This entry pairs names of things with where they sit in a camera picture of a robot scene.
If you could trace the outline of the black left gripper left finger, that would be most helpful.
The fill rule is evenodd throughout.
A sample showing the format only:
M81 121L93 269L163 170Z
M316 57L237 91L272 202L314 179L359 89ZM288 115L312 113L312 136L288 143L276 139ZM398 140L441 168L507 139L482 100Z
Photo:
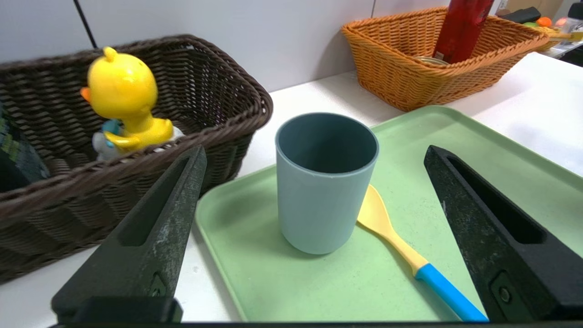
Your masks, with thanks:
M175 290L205 176L203 147L180 155L53 296L59 322L179 322Z

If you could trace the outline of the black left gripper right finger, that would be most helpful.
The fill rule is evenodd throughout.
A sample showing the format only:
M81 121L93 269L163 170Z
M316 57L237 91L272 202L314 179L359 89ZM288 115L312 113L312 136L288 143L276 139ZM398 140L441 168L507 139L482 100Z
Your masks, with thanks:
M492 322L582 320L581 256L452 152L424 166Z

